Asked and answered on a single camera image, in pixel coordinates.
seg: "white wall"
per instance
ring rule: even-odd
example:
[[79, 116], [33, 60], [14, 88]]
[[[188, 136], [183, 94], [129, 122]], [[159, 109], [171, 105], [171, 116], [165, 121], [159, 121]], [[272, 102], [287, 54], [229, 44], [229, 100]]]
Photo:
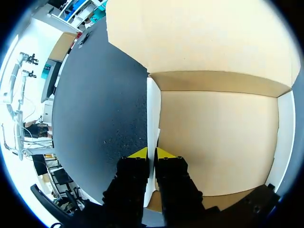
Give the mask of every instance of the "white wall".
[[[11, 72], [16, 63], [19, 52], [25, 52], [30, 55], [35, 53], [36, 58], [39, 60], [39, 64], [37, 66], [32, 64], [23, 64], [22, 66], [22, 69], [27, 71], [33, 70], [34, 74], [37, 75], [37, 78], [28, 78], [25, 87], [25, 97], [30, 101], [27, 99], [24, 101], [24, 105], [22, 106], [22, 111], [24, 113], [23, 118], [35, 110], [33, 115], [30, 116], [27, 121], [37, 119], [42, 114], [43, 104], [41, 104], [40, 100], [45, 79], [41, 78], [41, 74], [49, 54], [61, 35], [61, 30], [37, 19], [32, 19], [26, 30], [22, 34], [19, 34], [19, 41], [12, 52], [7, 67], [4, 71], [0, 94], [7, 92]], [[18, 97], [21, 90], [20, 72], [21, 70], [19, 71], [18, 75], [16, 75], [17, 80], [14, 90], [15, 96], [12, 104], [14, 109], [17, 107]], [[14, 122], [8, 115], [5, 105], [0, 105], [0, 113], [0, 123], [4, 123], [6, 141], [9, 146], [14, 147]], [[0, 141], [3, 142], [2, 133], [0, 134]], [[39, 181], [33, 166], [33, 162], [27, 160], [26, 158], [23, 159], [23, 161], [20, 161], [16, 155], [13, 155], [3, 146], [1, 149], [11, 178], [22, 198], [47, 226], [55, 223], [56, 219], [46, 211], [46, 209], [37, 201], [30, 191], [30, 186], [33, 184], [36, 183], [39, 186]]]
[[[1, 94], [7, 92], [10, 75], [12, 69], [15, 66], [17, 56], [20, 52], [24, 52], [30, 55], [35, 53], [36, 58], [39, 60], [39, 64], [37, 66], [27, 63], [24, 63], [22, 65], [22, 69], [27, 71], [33, 70], [34, 74], [37, 75], [37, 78], [27, 78], [25, 86], [25, 97], [31, 102], [25, 99], [25, 104], [22, 107], [24, 117], [31, 114], [36, 106], [35, 113], [31, 117], [29, 117], [27, 121], [36, 119], [42, 114], [43, 104], [40, 103], [40, 100], [45, 79], [41, 78], [41, 74], [52, 49], [54, 48], [56, 42], [58, 41], [62, 33], [62, 31], [44, 22], [41, 22], [37, 19], [32, 19], [30, 25], [20, 37], [19, 42], [16, 45], [9, 59], [8, 65], [5, 69], [3, 82], [0, 90]], [[17, 75], [17, 80], [14, 89], [14, 93], [16, 93], [16, 95], [14, 97], [13, 107], [15, 108], [17, 107], [18, 96], [20, 94], [19, 91], [21, 89], [20, 73], [21, 70]]]

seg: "white panel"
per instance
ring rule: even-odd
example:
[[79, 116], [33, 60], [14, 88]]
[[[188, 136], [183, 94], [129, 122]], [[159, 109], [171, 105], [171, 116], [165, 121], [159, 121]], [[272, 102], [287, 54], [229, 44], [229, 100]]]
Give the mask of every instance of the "white panel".
[[278, 99], [279, 108], [279, 130], [275, 149], [275, 158], [271, 167], [266, 185], [275, 186], [275, 192], [280, 187], [285, 176], [295, 140], [295, 100], [291, 91], [280, 96]]
[[153, 172], [154, 152], [159, 135], [161, 113], [161, 91], [152, 78], [147, 78], [147, 138], [150, 177], [148, 179], [143, 206], [147, 207], [152, 193], [155, 191], [155, 175]]

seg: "white shelf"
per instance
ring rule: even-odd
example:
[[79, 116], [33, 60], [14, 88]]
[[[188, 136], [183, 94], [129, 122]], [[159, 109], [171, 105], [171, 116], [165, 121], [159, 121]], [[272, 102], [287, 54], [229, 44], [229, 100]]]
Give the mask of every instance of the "white shelf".
[[68, 8], [68, 6], [69, 6], [72, 2], [74, 2], [74, 0], [71, 0], [71, 1], [62, 9], [62, 11], [60, 12], [60, 14], [59, 14], [58, 16], [55, 15], [55, 14], [51, 14], [51, 15], [52, 15], [52, 17], [55, 17], [55, 18], [61, 20], [62, 22], [65, 22], [66, 24], [68, 24], [69, 26], [73, 27], [74, 29], [76, 29], [76, 30], [78, 30], [78, 31], [81, 31], [80, 29], [78, 29], [78, 27], [79, 27], [80, 25], [78, 25], [78, 26], [72, 25], [73, 21], [71, 21], [71, 20], [73, 19], [74, 16], [77, 15], [77, 13], [79, 12], [79, 10], [81, 10], [89, 1], [91, 1], [92, 3], [94, 3], [94, 4], [98, 7], [98, 6], [101, 6], [106, 0], [103, 0], [102, 2], [100, 2], [99, 0], [85, 0], [85, 1], [84, 1], [76, 10], [75, 10], [75, 12], [68, 18], [67, 21], [66, 21], [66, 20], [63, 20], [60, 16], [64, 13], [64, 11]]
[[68, 4], [66, 4], [64, 6], [64, 8], [61, 10], [61, 12], [59, 13], [58, 17], [60, 17], [65, 11], [66, 9], [71, 5], [71, 3], [74, 2], [74, 0], [71, 0]]
[[69, 22], [76, 14], [77, 12], [84, 6], [86, 5], [89, 1], [91, 0], [85, 0], [76, 10], [75, 12], [68, 18], [67, 22]]

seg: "cardboard edge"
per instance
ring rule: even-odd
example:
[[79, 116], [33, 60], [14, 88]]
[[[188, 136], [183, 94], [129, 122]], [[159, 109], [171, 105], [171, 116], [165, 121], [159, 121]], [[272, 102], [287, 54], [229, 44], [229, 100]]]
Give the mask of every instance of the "cardboard edge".
[[161, 113], [161, 91], [154, 80], [147, 78], [147, 141], [150, 176], [146, 186], [143, 206], [147, 207], [155, 191], [154, 152], [159, 136], [159, 121]]
[[149, 75], [162, 91], [214, 91], [279, 97], [291, 88], [267, 78], [227, 71], [169, 71]]
[[270, 169], [266, 185], [279, 189], [294, 147], [295, 140], [295, 99], [293, 91], [278, 97], [279, 129], [275, 148], [274, 162]]
[[[205, 209], [209, 209], [214, 206], [217, 206], [222, 211], [242, 200], [253, 190], [254, 189], [250, 189], [250, 190], [229, 194], [229, 195], [222, 195], [222, 196], [203, 196], [202, 204], [205, 207]], [[156, 212], [162, 212], [161, 200], [162, 200], [161, 193], [159, 191], [155, 191], [150, 200], [148, 209]]]

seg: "screw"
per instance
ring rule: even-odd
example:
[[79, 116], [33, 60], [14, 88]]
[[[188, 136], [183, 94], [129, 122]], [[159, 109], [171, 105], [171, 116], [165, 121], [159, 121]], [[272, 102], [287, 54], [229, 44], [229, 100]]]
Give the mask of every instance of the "screw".
[[250, 204], [251, 200], [249, 198], [245, 198], [245, 203]]
[[259, 206], [255, 206], [255, 207], [253, 208], [253, 212], [256, 213], [256, 214], [259, 213], [260, 210], [261, 210], [261, 209], [260, 209]]

